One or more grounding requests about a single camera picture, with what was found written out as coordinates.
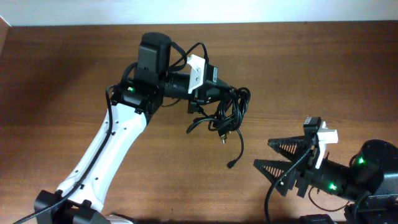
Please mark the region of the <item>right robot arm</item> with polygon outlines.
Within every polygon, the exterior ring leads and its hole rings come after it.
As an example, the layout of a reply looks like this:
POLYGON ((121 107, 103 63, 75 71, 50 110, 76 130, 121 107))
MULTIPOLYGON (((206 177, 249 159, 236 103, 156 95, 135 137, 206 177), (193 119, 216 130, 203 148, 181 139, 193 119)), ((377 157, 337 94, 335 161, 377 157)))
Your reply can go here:
POLYGON ((397 147, 371 139, 350 159, 348 166, 329 160, 329 144, 338 142, 338 132, 319 117, 308 117, 302 136, 269 139, 267 144, 284 161, 256 159, 254 167, 271 186, 264 202, 270 220, 269 201, 274 190, 285 197, 297 188, 299 197, 313 190, 346 200, 342 206, 347 223, 397 223, 397 147))

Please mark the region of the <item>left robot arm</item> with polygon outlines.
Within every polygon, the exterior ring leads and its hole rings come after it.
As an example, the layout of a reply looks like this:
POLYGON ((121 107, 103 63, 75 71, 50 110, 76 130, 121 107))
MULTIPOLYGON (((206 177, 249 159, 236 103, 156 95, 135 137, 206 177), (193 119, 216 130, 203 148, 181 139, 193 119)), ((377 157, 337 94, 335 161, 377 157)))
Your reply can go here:
POLYGON ((208 123, 221 139, 239 131, 249 93, 221 81, 207 55, 180 50, 179 60, 171 63, 171 50, 178 45, 165 34, 142 36, 137 61, 106 89, 106 116, 80 162, 55 192, 42 191, 36 198, 38 223, 131 223, 131 218, 101 211, 125 155, 165 98, 188 101, 188 112, 199 114, 193 128, 208 123))

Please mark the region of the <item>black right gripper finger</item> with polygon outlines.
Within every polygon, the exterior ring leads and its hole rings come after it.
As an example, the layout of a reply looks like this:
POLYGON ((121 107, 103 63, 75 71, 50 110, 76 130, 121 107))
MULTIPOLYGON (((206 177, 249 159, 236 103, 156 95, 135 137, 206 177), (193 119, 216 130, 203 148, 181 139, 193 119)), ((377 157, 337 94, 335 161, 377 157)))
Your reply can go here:
POLYGON ((305 136, 295 136, 269 139, 267 145, 289 161, 295 162, 305 155, 310 147, 310 143, 311 141, 305 136))
POLYGON ((293 189, 295 173, 299 164, 299 162, 255 159, 253 166, 271 183, 266 194, 267 197, 270 197, 274 190, 285 197, 287 192, 293 189))

